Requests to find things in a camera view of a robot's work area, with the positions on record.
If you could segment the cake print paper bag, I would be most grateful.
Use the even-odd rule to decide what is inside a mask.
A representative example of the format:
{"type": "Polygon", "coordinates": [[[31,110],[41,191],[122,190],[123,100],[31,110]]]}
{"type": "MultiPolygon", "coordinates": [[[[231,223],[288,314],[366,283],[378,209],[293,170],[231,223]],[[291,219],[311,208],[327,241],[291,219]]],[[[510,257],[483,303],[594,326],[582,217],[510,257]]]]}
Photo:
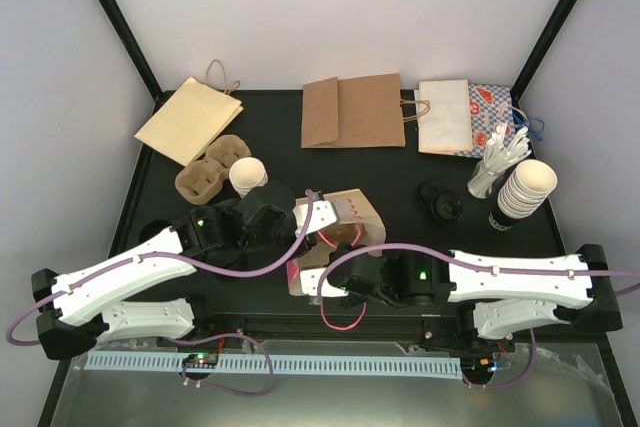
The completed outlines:
{"type": "Polygon", "coordinates": [[[324,195],[336,212],[337,222],[308,234],[312,248],[286,263],[289,294],[316,300],[320,275],[330,263],[329,255],[341,243],[353,247],[382,244],[386,240],[384,223],[360,189],[324,195]]]}

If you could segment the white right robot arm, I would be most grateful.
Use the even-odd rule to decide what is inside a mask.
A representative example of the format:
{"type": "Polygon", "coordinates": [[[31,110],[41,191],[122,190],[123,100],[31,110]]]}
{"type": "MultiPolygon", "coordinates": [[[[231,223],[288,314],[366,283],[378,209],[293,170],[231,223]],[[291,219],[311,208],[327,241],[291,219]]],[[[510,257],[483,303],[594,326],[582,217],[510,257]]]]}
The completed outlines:
{"type": "Polygon", "coordinates": [[[482,257],[409,244],[386,244],[383,255],[343,246],[336,251],[331,286],[389,306],[456,305],[457,343],[479,349],[547,325],[588,333],[622,327],[604,250],[586,244],[550,258],[482,257]]]}

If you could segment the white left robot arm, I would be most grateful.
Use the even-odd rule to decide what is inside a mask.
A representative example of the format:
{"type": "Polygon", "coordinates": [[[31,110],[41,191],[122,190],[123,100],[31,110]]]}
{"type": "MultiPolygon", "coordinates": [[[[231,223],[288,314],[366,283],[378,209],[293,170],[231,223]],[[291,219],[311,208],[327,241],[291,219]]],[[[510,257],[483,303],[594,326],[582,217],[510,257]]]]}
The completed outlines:
{"type": "Polygon", "coordinates": [[[155,301],[135,295],[202,272],[232,279],[272,272],[307,250],[312,205],[311,198],[297,204],[288,188],[269,182],[242,199],[196,207],[97,265],[34,273],[35,345],[48,359],[65,360],[100,343],[139,337],[207,344],[215,323],[200,295],[155,301]]]}

